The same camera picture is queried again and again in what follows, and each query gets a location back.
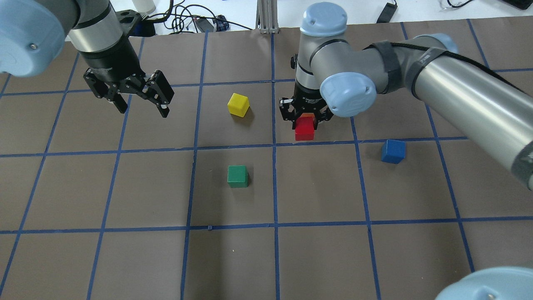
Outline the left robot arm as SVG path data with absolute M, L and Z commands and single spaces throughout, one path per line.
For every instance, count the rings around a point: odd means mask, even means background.
M 171 85 L 162 71 L 141 69 L 129 40 L 142 19 L 139 12 L 118 12 L 108 0 L 2 0 L 0 10 L 1 73 L 42 74 L 68 38 L 88 65 L 83 78 L 95 97 L 124 114 L 122 95 L 137 95 L 168 116 Z

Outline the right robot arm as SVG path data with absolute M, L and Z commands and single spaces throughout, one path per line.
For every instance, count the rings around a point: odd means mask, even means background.
M 284 299 L 531 300 L 532 97 L 486 65 L 468 21 L 305 37 L 305 95 L 341 115 L 297 144 L 278 114 Z

